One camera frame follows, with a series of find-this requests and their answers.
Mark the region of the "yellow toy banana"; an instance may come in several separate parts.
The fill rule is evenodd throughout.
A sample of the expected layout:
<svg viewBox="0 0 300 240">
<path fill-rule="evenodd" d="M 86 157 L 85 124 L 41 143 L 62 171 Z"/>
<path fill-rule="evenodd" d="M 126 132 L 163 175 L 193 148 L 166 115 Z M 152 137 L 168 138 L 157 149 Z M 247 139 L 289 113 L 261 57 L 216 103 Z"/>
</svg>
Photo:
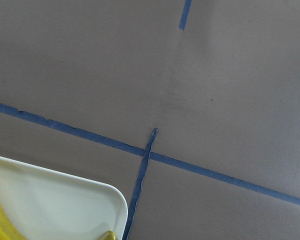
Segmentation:
<svg viewBox="0 0 300 240">
<path fill-rule="evenodd" d="M 113 231 L 107 230 L 97 240 L 116 240 L 116 235 Z"/>
</svg>

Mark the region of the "white bear-print tray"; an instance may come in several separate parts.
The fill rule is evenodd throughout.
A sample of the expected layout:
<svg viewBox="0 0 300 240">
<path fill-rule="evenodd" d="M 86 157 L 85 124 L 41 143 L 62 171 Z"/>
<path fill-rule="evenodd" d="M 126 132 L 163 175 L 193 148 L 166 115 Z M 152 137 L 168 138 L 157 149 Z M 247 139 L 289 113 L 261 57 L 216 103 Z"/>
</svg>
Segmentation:
<svg viewBox="0 0 300 240">
<path fill-rule="evenodd" d="M 1 156 L 0 204 L 28 240 L 120 240 L 128 217 L 112 185 Z"/>
</svg>

